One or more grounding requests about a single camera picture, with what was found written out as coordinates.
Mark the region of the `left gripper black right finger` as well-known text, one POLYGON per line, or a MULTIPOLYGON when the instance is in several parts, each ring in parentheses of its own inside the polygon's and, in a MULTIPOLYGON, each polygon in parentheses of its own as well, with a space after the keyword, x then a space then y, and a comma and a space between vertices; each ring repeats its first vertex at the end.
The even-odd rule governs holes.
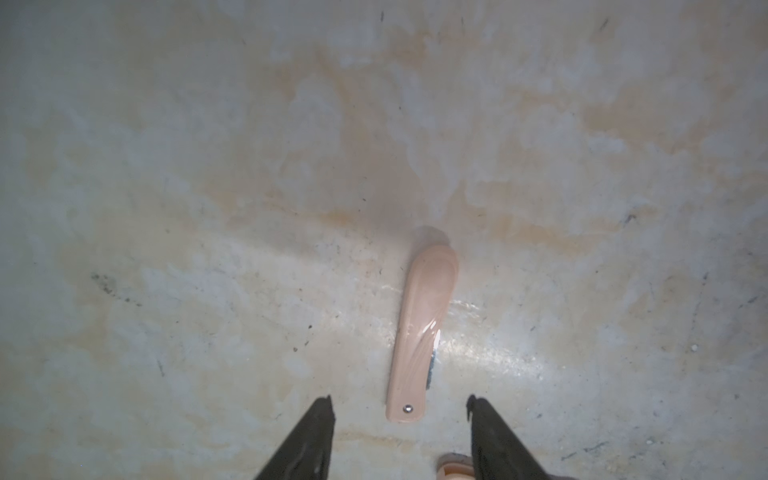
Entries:
POLYGON ((487 399, 470 395, 466 409, 471 423, 471 451, 476 479, 549 479, 543 467, 487 399))

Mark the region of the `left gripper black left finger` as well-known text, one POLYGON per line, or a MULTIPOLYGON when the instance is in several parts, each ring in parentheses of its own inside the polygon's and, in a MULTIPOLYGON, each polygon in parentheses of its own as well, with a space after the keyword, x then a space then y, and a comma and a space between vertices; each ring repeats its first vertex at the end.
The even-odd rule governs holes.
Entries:
POLYGON ((314 400, 255 480, 326 480, 336 417, 330 395, 314 400))

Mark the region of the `pink fruit knife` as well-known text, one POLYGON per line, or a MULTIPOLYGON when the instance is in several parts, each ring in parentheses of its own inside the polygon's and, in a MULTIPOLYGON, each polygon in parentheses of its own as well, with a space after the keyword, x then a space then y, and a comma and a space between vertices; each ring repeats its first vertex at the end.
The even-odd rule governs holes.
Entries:
POLYGON ((470 456, 448 453, 437 461, 437 480, 474 480, 475 471, 470 456))
POLYGON ((425 248, 410 265, 387 389, 390 422, 411 423, 425 414, 431 359, 458 274, 458 256, 447 245, 425 248))

